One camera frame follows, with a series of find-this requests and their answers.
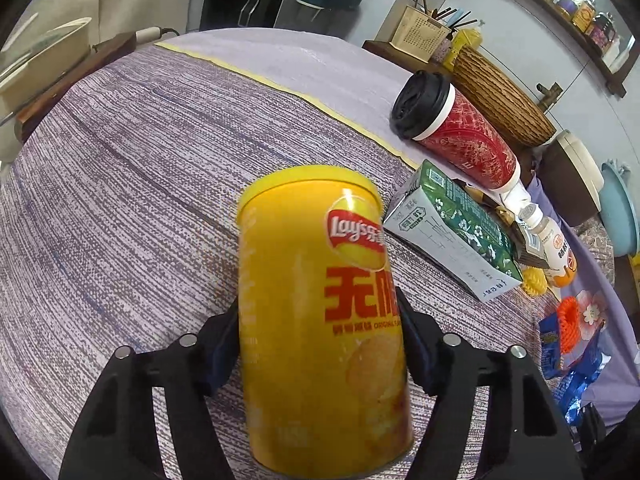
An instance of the silver screw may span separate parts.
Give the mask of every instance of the silver screw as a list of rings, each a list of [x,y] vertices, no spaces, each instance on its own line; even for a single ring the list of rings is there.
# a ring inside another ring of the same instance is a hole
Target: silver screw
[[[193,346],[198,342],[198,338],[194,334],[185,334],[180,338],[180,346],[185,348]]]
[[[527,356],[527,351],[520,345],[513,345],[511,347],[511,354],[518,359],[522,359]]]
[[[462,339],[460,339],[460,336],[458,334],[445,334],[444,336],[442,336],[442,340],[447,346],[458,346],[460,343],[462,343]]]
[[[118,359],[124,359],[125,357],[129,357],[131,355],[131,347],[130,346],[119,346],[116,348],[114,355]]]

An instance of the red cup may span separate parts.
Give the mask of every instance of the red cup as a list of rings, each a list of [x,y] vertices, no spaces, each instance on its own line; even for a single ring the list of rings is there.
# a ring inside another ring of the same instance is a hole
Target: red cup
[[[420,142],[487,189],[503,192],[520,178],[510,147],[441,74],[412,76],[396,100],[391,123],[401,137]]]

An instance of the orange knitted object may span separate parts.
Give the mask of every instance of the orange knitted object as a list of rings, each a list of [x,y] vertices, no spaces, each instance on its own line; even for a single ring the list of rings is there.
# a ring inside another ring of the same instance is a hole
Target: orange knitted object
[[[580,319],[578,300],[573,296],[564,298],[558,305],[558,326],[560,328],[560,353],[567,354],[580,341]]]

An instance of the purple cloth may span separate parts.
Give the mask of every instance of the purple cloth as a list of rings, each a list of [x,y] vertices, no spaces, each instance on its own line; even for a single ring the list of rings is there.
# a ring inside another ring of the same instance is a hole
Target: purple cloth
[[[578,263],[575,279],[561,289],[562,297],[594,298],[598,306],[606,307],[606,330],[601,340],[611,354],[611,361],[583,394],[582,403],[593,402],[607,426],[621,422],[640,400],[640,378],[634,363],[638,344],[626,311],[596,260],[580,238],[553,209],[542,184],[534,177],[528,189],[531,198],[542,212],[558,222],[562,233],[574,251]]]

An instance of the woven basket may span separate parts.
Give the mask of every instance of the woven basket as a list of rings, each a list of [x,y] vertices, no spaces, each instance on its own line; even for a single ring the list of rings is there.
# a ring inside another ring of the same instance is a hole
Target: woven basket
[[[431,54],[450,32],[431,16],[407,6],[390,43],[401,52],[428,63]]]
[[[540,146],[556,128],[536,104],[478,51],[460,50],[453,85],[471,101],[509,144]]]

